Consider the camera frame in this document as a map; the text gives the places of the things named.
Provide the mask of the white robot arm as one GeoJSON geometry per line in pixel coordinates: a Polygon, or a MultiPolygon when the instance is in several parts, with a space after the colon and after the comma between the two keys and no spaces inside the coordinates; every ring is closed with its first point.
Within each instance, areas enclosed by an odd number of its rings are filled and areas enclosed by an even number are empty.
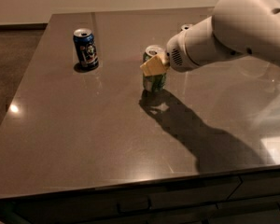
{"type": "Polygon", "coordinates": [[[141,65],[146,77],[253,56],[280,67],[280,0],[219,0],[213,14],[179,32],[141,65]]]}

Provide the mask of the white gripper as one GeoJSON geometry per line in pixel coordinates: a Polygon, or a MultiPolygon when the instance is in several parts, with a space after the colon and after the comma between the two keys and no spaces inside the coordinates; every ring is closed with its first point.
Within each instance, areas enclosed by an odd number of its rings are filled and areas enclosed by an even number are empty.
{"type": "Polygon", "coordinates": [[[170,66],[178,72],[187,72],[209,63],[207,57],[209,35],[206,30],[188,29],[173,36],[165,54],[157,54],[144,62],[140,69],[145,77],[165,74],[170,66]]]}

